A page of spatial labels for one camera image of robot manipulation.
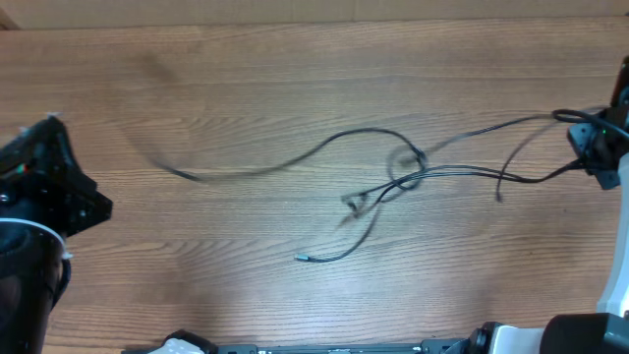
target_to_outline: wooden table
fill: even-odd
[[[398,142],[339,141],[305,163],[197,184],[290,158],[339,131],[381,127],[421,148],[555,108],[607,104],[628,18],[424,21],[0,32],[5,137],[63,112],[111,221],[70,239],[74,279],[46,353],[117,353],[179,328],[217,343],[413,342],[485,321],[542,326],[592,312],[611,266],[619,191],[584,172],[539,185],[442,178],[386,206],[368,241],[339,228],[339,196],[385,182]],[[500,167],[541,122],[452,145],[430,163]],[[510,171],[573,158],[565,126]]]

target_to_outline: white plastic part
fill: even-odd
[[[203,354],[195,345],[181,339],[170,338],[164,345],[150,354]]]
[[[63,237],[61,237],[61,235],[59,235],[57,232],[55,232],[55,230],[51,229],[50,227],[46,225],[42,225],[38,222],[34,222],[30,220],[11,218],[11,217],[0,217],[0,222],[21,223],[21,224],[36,227],[42,231],[45,231],[46,233],[54,237],[57,241],[59,241],[59,243],[61,243],[61,248],[63,249],[63,255],[61,255],[61,258],[63,260],[69,260],[72,257],[72,254],[68,252],[68,248],[66,247],[66,240]]]
[[[629,153],[620,158],[618,176],[622,200],[616,248],[607,285],[597,303],[597,312],[624,317],[625,311],[629,310]]]
[[[501,325],[491,337],[489,354],[540,354],[543,328]]]

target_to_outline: white cable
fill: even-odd
[[[54,236],[54,238],[56,238],[57,241],[59,241],[59,243],[61,244],[61,248],[63,249],[63,255],[61,255],[62,260],[69,260],[73,256],[70,252],[68,252],[68,248],[66,247],[66,240],[64,240],[64,238],[61,237],[61,235],[56,233],[55,230],[51,229],[50,227],[46,225],[42,225],[38,222],[34,222],[30,220],[11,218],[11,217],[0,217],[0,222],[21,223],[24,225],[30,225],[40,230],[46,231],[50,235]]]

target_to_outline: tangled cable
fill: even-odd
[[[367,238],[372,233],[377,223],[377,220],[380,215],[381,205],[384,205],[386,203],[389,203],[395,200],[396,198],[400,197],[406,192],[416,190],[421,185],[421,182],[427,178],[451,177],[451,176],[476,176],[476,177],[493,178],[497,180],[496,190],[495,190],[496,200],[498,202],[502,202],[502,197],[500,194],[500,186],[501,186],[502,181],[527,183],[527,184],[541,183],[551,178],[554,178],[556,176],[559,176],[560,174],[564,172],[586,168],[586,166],[584,165],[583,158],[580,157],[550,172],[549,174],[541,178],[527,178],[527,177],[519,176],[517,174],[506,172],[507,166],[513,160],[516,154],[520,150],[522,150],[522,148],[524,148],[530,141],[532,141],[539,135],[543,134],[549,128],[553,127],[557,123],[591,123],[595,127],[600,128],[600,129],[613,130],[614,132],[617,132],[622,138],[629,140],[629,134],[627,134],[627,132],[605,121],[604,119],[601,119],[600,114],[593,115],[593,114],[582,112],[582,111],[558,109],[552,112],[551,117],[554,118],[554,121],[534,131],[533,134],[531,134],[521,144],[519,144],[513,150],[513,152],[509,155],[509,157],[507,158],[507,160],[505,161],[505,163],[503,164],[500,170],[480,167],[480,166],[473,166],[473,165],[441,165],[441,166],[435,166],[435,167],[428,167],[428,155],[433,154],[437,152],[438,150],[445,148],[446,146],[452,143],[461,141],[463,139],[481,135],[488,132],[492,132],[501,128],[505,128],[508,126],[512,126],[515,124],[519,124],[519,123],[523,123],[523,122],[527,122],[531,120],[547,119],[548,118],[547,115],[535,115],[535,116],[530,116],[530,117],[519,118],[519,119],[515,119],[515,120],[502,123],[499,125],[480,129],[477,131],[459,134],[457,136],[454,136],[446,141],[443,141],[435,145],[432,148],[429,148],[427,150],[428,153],[416,147],[408,138],[406,138],[405,136],[403,136],[402,134],[398,132],[391,131],[388,129],[381,129],[381,128],[362,128],[362,129],[355,129],[355,130],[337,133],[325,139],[324,141],[319,143],[317,146],[311,148],[310,150],[304,152],[303,154],[297,157],[294,157],[276,166],[261,168],[254,171],[229,173],[229,174],[220,175],[220,176],[199,176],[196,174],[184,172],[179,169],[173,168],[154,158],[150,158],[150,160],[157,167],[162,168],[165,171],[170,172],[179,177],[186,178],[188,180],[195,181],[195,182],[207,182],[207,181],[213,181],[217,179],[255,177],[255,176],[260,176],[260,175],[276,172],[279,170],[283,170],[289,166],[298,164],[304,161],[305,159],[313,156],[314,154],[322,150],[325,146],[332,143],[333,141],[342,137],[350,136],[350,135],[383,134],[383,135],[393,136],[401,140],[404,143],[405,147],[408,148],[413,153],[412,162],[415,162],[418,165],[418,170],[416,172],[407,174],[399,178],[395,178],[393,176],[393,162],[392,162],[394,159],[393,158],[394,154],[395,154],[395,151],[394,151],[390,155],[391,158],[389,158],[388,163],[387,163],[387,173],[390,179],[389,182],[379,185],[377,187],[373,187],[373,188],[370,188],[361,192],[347,194],[341,197],[341,201],[351,209],[352,216],[354,218],[363,217],[369,214],[372,210],[375,210],[372,220],[368,228],[366,229],[366,231],[363,233],[362,237],[351,248],[349,248],[347,251],[343,252],[342,254],[338,256],[334,256],[330,258],[316,258],[316,257],[310,257],[303,254],[298,254],[295,256],[295,260],[300,261],[300,262],[329,263],[329,262],[341,260],[349,256],[354,251],[356,251],[356,249],[358,249],[365,242],[365,240],[367,240]],[[411,162],[411,160],[407,159],[404,162],[408,163],[408,162]],[[398,193],[394,196],[387,198],[387,195],[389,195],[389,193],[393,190],[398,190]],[[374,192],[380,192],[380,193],[378,197],[371,204],[367,204],[366,201],[369,199],[369,196]],[[360,199],[361,203],[357,204],[356,198]]]

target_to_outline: cable tip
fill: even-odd
[[[295,255],[295,261],[299,261],[299,262],[307,262],[310,260],[310,257],[304,255],[304,254],[297,254]]]

